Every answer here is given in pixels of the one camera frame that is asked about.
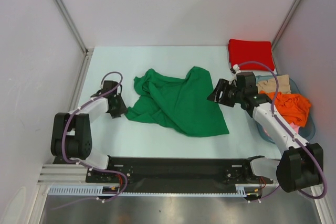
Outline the green t-shirt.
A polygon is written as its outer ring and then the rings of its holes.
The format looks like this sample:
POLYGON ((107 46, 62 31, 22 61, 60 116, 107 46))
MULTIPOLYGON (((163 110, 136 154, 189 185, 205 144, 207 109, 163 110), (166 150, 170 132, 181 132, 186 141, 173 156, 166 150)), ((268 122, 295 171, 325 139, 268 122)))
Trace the green t-shirt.
POLYGON ((149 69, 134 78, 134 90, 139 99, 125 115, 130 121, 158 124, 190 137, 229 134, 219 105, 207 99, 213 83, 204 68, 192 67, 183 79, 149 69))

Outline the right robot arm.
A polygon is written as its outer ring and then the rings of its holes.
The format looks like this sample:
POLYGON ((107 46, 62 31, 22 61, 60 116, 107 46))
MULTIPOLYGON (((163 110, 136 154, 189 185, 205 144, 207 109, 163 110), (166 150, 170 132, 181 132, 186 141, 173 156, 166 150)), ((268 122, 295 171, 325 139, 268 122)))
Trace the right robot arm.
POLYGON ((300 136, 286 122, 274 103, 264 93, 258 93, 253 72, 236 72, 232 81, 219 79, 209 101, 234 107, 239 104, 251 118, 266 130, 278 147, 281 159, 254 158, 242 169, 243 179, 254 183, 261 176, 276 181, 287 193, 323 185, 323 149, 300 136))

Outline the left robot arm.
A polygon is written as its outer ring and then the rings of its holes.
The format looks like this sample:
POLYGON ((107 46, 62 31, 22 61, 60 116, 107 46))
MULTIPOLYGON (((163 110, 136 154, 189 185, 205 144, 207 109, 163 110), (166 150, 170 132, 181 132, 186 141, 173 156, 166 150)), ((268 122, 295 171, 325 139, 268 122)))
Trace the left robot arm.
POLYGON ((115 178, 116 169, 109 165, 109 156, 93 147, 91 125, 99 117, 109 114, 119 118, 127 107, 121 96, 122 84, 105 80, 100 90, 79 108, 66 113, 57 113, 51 137, 51 153, 65 162, 79 162, 98 169, 98 176, 105 182, 115 178))

